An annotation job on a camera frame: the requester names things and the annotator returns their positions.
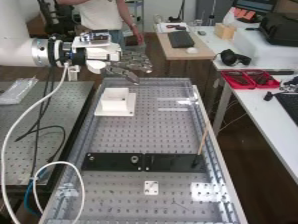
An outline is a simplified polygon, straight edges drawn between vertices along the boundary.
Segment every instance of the desk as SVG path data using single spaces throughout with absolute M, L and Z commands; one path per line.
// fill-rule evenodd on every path
M 156 65 L 155 67 L 159 68 L 155 75 L 159 76 L 162 74 L 166 77 L 190 78 L 202 93 L 207 80 L 207 71 L 211 66 L 210 60 L 214 58 L 215 54 L 199 38 L 195 37 L 194 33 L 190 33 L 190 36 L 198 48 L 196 54 L 186 53 L 186 49 L 172 49 L 167 34 L 155 33 L 155 36 L 155 47 L 159 48 L 159 55 L 154 54 L 150 58 L 154 65 Z
M 226 49 L 231 49 L 236 54 L 240 54 L 242 52 L 234 47 L 232 40 L 222 40 L 216 37 L 214 34 L 214 27 L 212 26 L 200 26 L 191 28 L 194 35 L 196 38 L 200 39 L 200 41 L 204 43 L 204 45 L 212 50 L 215 54 L 220 53 Z M 199 36 L 196 34 L 196 31 L 204 31 L 206 36 Z M 251 64 L 248 66 L 243 64 L 236 64 L 235 66 L 227 66 L 222 63 L 220 57 L 218 56 L 215 60 L 212 61 L 212 65 L 216 69 L 216 71 L 222 70 L 230 70 L 230 69 L 262 69 L 262 70 L 296 70 L 298 66 L 296 64 L 272 64 L 269 62 L 267 63 L 259 63 L 258 61 L 251 61 Z
M 273 78 L 280 81 L 291 79 L 292 76 L 273 76 Z M 267 91 L 272 93 L 280 92 L 277 89 L 235 90 L 230 88 L 228 84 L 224 82 L 212 130 L 214 133 L 218 134 L 226 106 L 232 93 L 298 184 L 298 126 L 276 98 L 273 97 L 268 102 L 263 100 Z
M 226 49 L 231 49 L 235 53 L 240 54 L 240 51 L 232 45 L 232 40 L 222 40 L 220 38 L 216 37 L 216 35 L 214 34 L 214 27 L 200 26 L 200 27 L 194 27 L 191 29 L 196 38 L 200 39 L 200 41 L 206 44 L 206 46 L 212 50 L 215 54 L 219 54 Z M 206 36 L 199 36 L 196 34 L 198 30 L 204 31 Z M 207 95 L 204 96 L 207 114 L 210 114 L 210 111 L 214 105 L 214 100 L 216 97 L 216 89 L 218 89 L 216 80 L 218 80 L 218 77 L 220 77 L 219 72 L 222 70 L 231 70 L 231 69 L 236 69 L 236 70 L 260 69 L 266 71 L 296 70 L 296 65 L 288 66 L 288 64 L 281 64 L 281 63 L 272 65 L 269 63 L 255 62 L 255 63 L 251 63 L 248 66 L 244 66 L 243 64 L 236 64 L 235 66 L 230 67 L 222 63 L 219 56 L 216 56 L 215 60 L 212 60 L 212 65 L 216 72 L 212 74 L 208 74 L 210 77 L 206 83 L 206 89 L 208 90 Z

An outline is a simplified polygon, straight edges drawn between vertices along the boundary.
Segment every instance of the red box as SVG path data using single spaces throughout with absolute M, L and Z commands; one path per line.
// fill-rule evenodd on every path
M 262 70 L 244 70 L 244 75 L 255 83 L 255 87 L 259 89 L 279 88 L 279 82 L 272 78 L 272 76 Z
M 255 83 L 248 76 L 239 70 L 226 70 L 220 72 L 226 82 L 234 89 L 254 89 Z

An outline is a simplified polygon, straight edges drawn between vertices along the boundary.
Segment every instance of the floor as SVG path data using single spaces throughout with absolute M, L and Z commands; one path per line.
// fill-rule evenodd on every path
M 146 53 L 154 65 L 150 76 L 159 76 L 166 69 L 166 62 L 154 35 L 147 36 L 146 45 Z M 171 66 L 170 76 L 190 76 L 202 93 L 210 72 L 208 63 L 190 63 L 183 75 L 178 74 L 183 64 L 175 63 Z M 46 72 L 45 68 L 0 67 L 0 81 L 13 81 L 15 78 L 31 76 L 43 80 Z M 97 86 L 101 83 L 99 76 L 85 69 L 79 80 L 93 80 Z M 235 104 L 226 113 L 224 122 L 228 123 L 243 112 L 239 104 Z M 247 116 L 220 131 L 218 142 L 248 223 L 298 223 L 298 186 Z M 22 223 L 37 223 L 37 219 L 23 211 L 18 212 L 18 216 Z

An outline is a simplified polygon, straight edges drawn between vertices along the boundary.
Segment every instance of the electronic device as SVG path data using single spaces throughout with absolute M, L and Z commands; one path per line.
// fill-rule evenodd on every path
M 109 40 L 107 30 L 90 30 L 79 34 L 81 42 L 101 43 Z
M 259 31 L 269 44 L 298 47 L 298 14 L 267 14 Z
M 285 110 L 292 121 L 298 125 L 298 94 L 296 93 L 279 93 L 275 97 Z
M 220 52 L 220 60 L 223 64 L 227 66 L 234 66 L 238 63 L 242 63 L 243 65 L 248 65 L 251 62 L 250 57 L 240 54 L 235 54 L 230 49 Z
M 276 0 L 234 0 L 232 6 L 254 11 L 259 15 L 272 12 Z
M 179 25 L 167 25 L 166 28 L 168 29 L 174 28 L 175 30 L 186 30 L 186 27 Z
M 167 33 L 170 45 L 172 48 L 188 48 L 194 46 L 194 41 L 187 31 Z

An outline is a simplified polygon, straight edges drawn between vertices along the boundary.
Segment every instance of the transparent acrylic panel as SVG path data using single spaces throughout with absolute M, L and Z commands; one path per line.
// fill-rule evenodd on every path
M 94 102 L 70 162 L 79 168 L 87 152 L 195 154 L 206 124 L 190 81 L 140 79 L 139 86 L 134 86 L 123 79 L 109 78 L 101 92 L 109 87 L 128 87 L 136 93 L 135 114 L 94 117 Z M 208 136 L 202 155 L 203 173 L 82 171 L 86 200 L 81 222 L 236 223 Z M 158 195 L 143 194 L 144 181 L 158 181 Z M 77 177 L 66 169 L 47 210 L 49 223 L 74 219 L 81 203 L 77 192 Z

